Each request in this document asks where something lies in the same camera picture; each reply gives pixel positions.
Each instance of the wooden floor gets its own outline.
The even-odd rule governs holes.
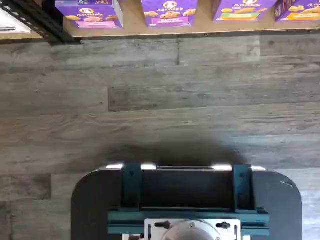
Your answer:
[[[320,240],[320,34],[0,45],[0,76],[0,240],[70,239],[76,182],[122,160],[283,173]]]

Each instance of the wooden shelf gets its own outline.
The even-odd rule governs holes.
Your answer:
[[[320,29],[320,21],[275,22],[273,9],[259,22],[213,22],[212,4],[212,0],[198,0],[195,25],[193,27],[147,28],[140,0],[123,0],[121,2],[124,16],[123,29],[81,29],[73,26],[68,20],[64,21],[64,28],[74,37],[150,36]]]
[[[38,33],[31,31],[30,33],[4,33],[0,34],[0,40],[19,40],[19,39],[42,39]]]

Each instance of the black metal rack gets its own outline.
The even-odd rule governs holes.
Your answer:
[[[63,16],[55,9],[54,0],[43,0],[42,8],[34,0],[0,0],[0,8],[51,44],[80,43],[64,31]]]

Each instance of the gray wood grain flooring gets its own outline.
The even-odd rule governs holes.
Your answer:
[[[0,240],[70,239],[109,162],[251,163],[296,182],[320,240],[320,35],[0,45]]]

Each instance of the purple cracker box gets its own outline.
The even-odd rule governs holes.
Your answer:
[[[214,21],[257,22],[277,0],[220,0],[213,3]]]
[[[274,11],[277,22],[319,21],[320,0],[279,0]]]
[[[55,0],[55,7],[78,28],[123,27],[123,13],[118,0]]]
[[[198,0],[141,0],[148,28],[190,27],[195,23]]]

